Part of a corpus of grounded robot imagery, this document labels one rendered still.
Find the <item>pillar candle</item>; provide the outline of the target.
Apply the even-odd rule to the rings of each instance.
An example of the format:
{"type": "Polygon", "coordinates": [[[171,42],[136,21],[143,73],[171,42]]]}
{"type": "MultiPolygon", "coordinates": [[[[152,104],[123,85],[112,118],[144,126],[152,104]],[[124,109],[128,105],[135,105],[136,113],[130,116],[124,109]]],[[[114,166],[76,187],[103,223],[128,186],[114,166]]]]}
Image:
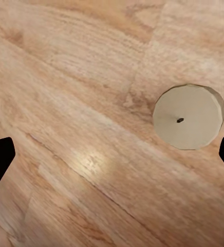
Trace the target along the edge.
{"type": "Polygon", "coordinates": [[[207,146],[224,121],[224,100],[211,87],[173,86],[164,92],[153,111],[154,128],[168,145],[180,150],[207,146]]]}

